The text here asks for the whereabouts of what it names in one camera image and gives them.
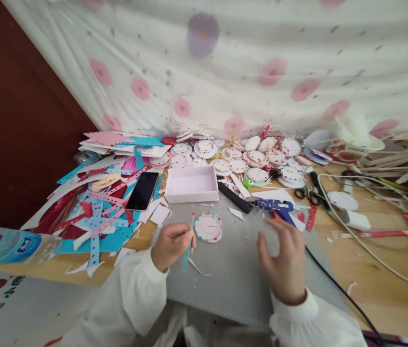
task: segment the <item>gray cutting mat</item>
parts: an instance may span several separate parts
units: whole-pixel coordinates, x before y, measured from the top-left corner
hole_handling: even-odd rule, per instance
[[[271,255],[279,253],[279,241],[275,232],[263,222],[263,216],[268,216],[269,212],[254,207],[250,214],[243,214],[244,221],[241,221],[230,214],[228,207],[234,209],[237,207],[222,193],[220,200],[213,202],[214,207],[200,204],[200,202],[170,204],[169,208],[173,212],[164,223],[190,223],[193,212],[196,213],[196,217],[206,211],[214,212],[221,218],[222,239],[217,243],[197,240],[196,249],[191,255],[199,270],[212,276],[200,275],[190,263],[186,277],[182,276],[183,258],[180,257],[170,269],[167,297],[241,324],[268,329],[272,305],[268,282],[259,265],[256,242],[258,231],[262,231],[267,238]],[[305,213],[305,220],[308,220],[308,210],[302,211]],[[155,232],[153,244],[159,231],[160,228]],[[310,251],[330,273],[329,262],[319,244],[316,230],[303,233]],[[308,254],[306,254],[306,284],[315,295],[338,309],[349,312],[340,291]]]

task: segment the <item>wooden door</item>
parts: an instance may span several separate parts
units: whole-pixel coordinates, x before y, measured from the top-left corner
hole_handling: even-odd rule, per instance
[[[85,112],[0,2],[0,227],[19,228],[76,167]]]

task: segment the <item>white sleeve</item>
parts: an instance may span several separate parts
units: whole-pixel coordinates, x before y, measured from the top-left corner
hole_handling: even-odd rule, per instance
[[[166,279],[154,266],[151,249],[124,257],[61,346],[128,346],[136,333],[145,336],[165,307]]]
[[[358,323],[307,289],[303,304],[288,306],[272,293],[270,327],[283,347],[366,347]]]

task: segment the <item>white fabric backdrop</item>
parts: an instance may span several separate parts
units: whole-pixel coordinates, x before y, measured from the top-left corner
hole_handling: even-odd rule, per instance
[[[3,0],[100,129],[408,130],[408,0]]]

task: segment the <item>wooden desk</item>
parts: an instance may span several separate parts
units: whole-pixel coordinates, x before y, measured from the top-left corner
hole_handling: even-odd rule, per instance
[[[333,174],[340,174],[345,169],[337,164],[329,164],[326,168]],[[318,174],[323,173],[320,168],[316,171]],[[340,185],[327,177],[322,177],[321,181],[326,191],[340,190]],[[251,191],[261,190],[265,189],[251,189]],[[353,196],[359,202],[358,212],[367,215],[374,228],[406,229],[406,223],[396,207],[385,201],[374,200],[371,193],[360,187],[354,187]],[[126,247],[138,251],[147,249],[155,227],[148,221],[140,227],[139,237],[130,240]],[[376,328],[382,333],[408,337],[408,282],[385,269],[354,239],[334,239],[333,243],[329,243],[327,237],[332,238],[330,231],[343,229],[332,221],[321,207],[316,214],[315,228],[335,278],[344,289],[347,289],[353,281],[357,282],[351,296],[366,312]],[[392,247],[408,247],[408,237],[378,239],[376,242]],[[368,247],[389,266],[408,277],[408,248],[393,251],[371,244],[368,244]],[[81,266],[88,258],[88,254],[62,254],[41,264],[0,265],[0,271],[85,286],[101,286],[112,271],[115,261],[115,257],[109,258],[107,254],[101,254],[101,261],[106,263],[95,272],[92,279],[88,278],[85,271],[65,275],[69,268],[75,269]],[[361,328],[370,330],[355,308],[351,304],[348,306],[355,313]]]

